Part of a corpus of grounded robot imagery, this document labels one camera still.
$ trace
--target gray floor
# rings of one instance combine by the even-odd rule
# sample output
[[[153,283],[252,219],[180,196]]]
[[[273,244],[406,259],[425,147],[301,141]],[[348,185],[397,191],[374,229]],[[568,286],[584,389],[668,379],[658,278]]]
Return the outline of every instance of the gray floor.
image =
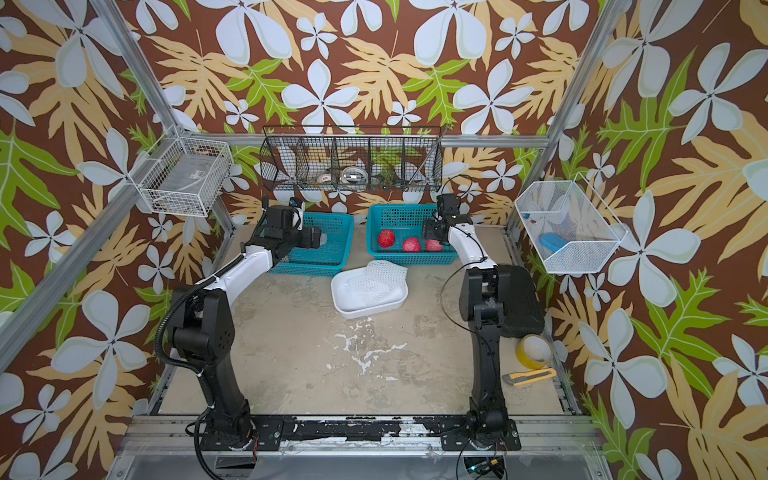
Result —
[[[230,249],[239,251],[251,228]],[[509,263],[502,230],[479,227],[478,237],[497,263]],[[365,266],[365,226],[357,227],[344,270]],[[472,389],[470,334],[443,315],[439,292],[460,266],[411,266],[403,307],[346,320],[333,306],[330,278],[266,273],[233,305],[237,335],[232,363],[252,410],[263,414],[459,414]],[[457,321],[462,275],[445,289]],[[515,358],[515,339],[502,338],[502,373],[527,369]],[[559,414],[551,380],[504,385],[510,415]],[[204,409],[194,374],[177,369],[162,413]]]

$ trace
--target teal plastic basket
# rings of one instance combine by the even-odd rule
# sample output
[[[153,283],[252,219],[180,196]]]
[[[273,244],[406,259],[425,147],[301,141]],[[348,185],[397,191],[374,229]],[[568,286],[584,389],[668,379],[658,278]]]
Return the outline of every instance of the teal plastic basket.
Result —
[[[304,214],[304,227],[320,227],[328,241],[320,248],[294,248],[275,265],[272,273],[334,276],[346,265],[355,220],[347,214]]]
[[[377,260],[388,260],[398,265],[448,265],[458,256],[449,245],[442,252],[426,251],[426,240],[422,238],[424,220],[432,218],[437,205],[374,205],[368,210],[368,253]],[[395,244],[390,248],[379,246],[382,230],[395,233]],[[419,239],[421,253],[402,251],[402,243],[410,237]]]

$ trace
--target roll of tape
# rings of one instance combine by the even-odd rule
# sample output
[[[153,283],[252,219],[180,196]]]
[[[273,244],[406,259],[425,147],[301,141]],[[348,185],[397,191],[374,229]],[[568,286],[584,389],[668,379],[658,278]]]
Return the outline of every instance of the roll of tape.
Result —
[[[552,360],[552,347],[541,335],[526,335],[515,347],[515,356],[525,368],[538,370]]]

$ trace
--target white paint stain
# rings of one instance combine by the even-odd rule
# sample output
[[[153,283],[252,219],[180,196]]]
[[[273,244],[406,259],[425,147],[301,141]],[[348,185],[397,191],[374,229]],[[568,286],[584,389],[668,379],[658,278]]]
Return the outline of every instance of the white paint stain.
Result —
[[[358,365],[360,365],[360,368],[362,369],[362,373],[360,375],[365,375],[366,370],[371,368],[371,361],[368,360],[367,362],[361,362],[359,358],[353,356],[352,360],[354,360]]]
[[[371,318],[370,317],[368,317],[367,323],[365,323],[364,325],[361,325],[360,321],[356,322],[355,326],[348,325],[349,329],[351,329],[353,332],[356,332],[359,329],[364,329],[363,332],[361,332],[362,339],[367,338],[367,333],[371,333],[372,334],[370,326],[371,326]],[[359,345],[359,343],[362,342],[362,339],[360,337],[358,337],[357,334],[352,335],[352,336],[347,336],[347,335],[345,335],[343,333],[337,333],[336,335],[334,335],[334,337],[338,337],[340,339],[344,339],[344,347],[343,348],[339,347],[339,346],[333,345],[328,340],[325,340],[325,342],[330,344],[333,347],[334,350],[336,350],[338,348],[342,348],[342,350],[344,350],[345,352],[349,353],[349,356],[352,357],[352,360],[354,360],[355,363],[357,363],[357,365],[360,367],[361,373],[358,376],[364,376],[366,374],[366,372],[372,367],[373,362],[377,361],[382,354],[390,353],[393,350],[402,350],[402,349],[404,349],[406,347],[406,345],[408,345],[408,343],[403,343],[402,345],[393,345],[393,346],[389,347],[386,350],[381,350],[381,349],[371,350],[371,351],[366,352],[365,355],[361,356],[360,355],[360,351],[359,351],[359,348],[360,348],[361,345]],[[355,350],[354,353],[352,352],[350,347],[354,347],[354,350]],[[326,367],[328,369],[332,368],[330,364],[326,365]],[[394,377],[387,377],[386,378],[386,381],[388,381],[388,382],[393,382],[393,381],[396,381],[396,380],[397,379],[394,378]]]
[[[402,345],[393,345],[393,346],[389,347],[389,349],[387,349],[387,350],[371,350],[370,352],[367,352],[366,355],[362,359],[363,360],[367,360],[368,357],[370,357],[371,355],[373,355],[375,353],[389,353],[389,352],[392,352],[393,350],[402,350],[402,349],[404,349],[406,347],[406,345],[408,345],[407,342],[403,343]],[[373,357],[373,359],[374,360],[378,360],[379,356],[376,355],[376,356]]]
[[[357,335],[352,335],[351,337],[347,338],[347,336],[344,335],[343,333],[337,333],[334,336],[338,336],[340,339],[344,339],[344,351],[345,352],[349,351],[349,347],[352,345],[352,341],[354,339],[357,339]]]

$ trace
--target white robot arm segment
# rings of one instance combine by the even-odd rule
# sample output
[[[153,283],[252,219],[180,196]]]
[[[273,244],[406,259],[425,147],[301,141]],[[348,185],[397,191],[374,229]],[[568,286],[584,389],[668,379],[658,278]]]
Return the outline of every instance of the white robot arm segment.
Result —
[[[262,273],[272,268],[272,253],[264,247],[249,245],[245,247],[243,258],[232,270],[218,277],[215,282],[205,287],[205,290],[222,289],[227,292],[230,306],[235,299]]]
[[[448,231],[448,242],[458,253],[458,258],[466,268],[493,268],[496,262],[491,260],[470,223],[459,223]]]

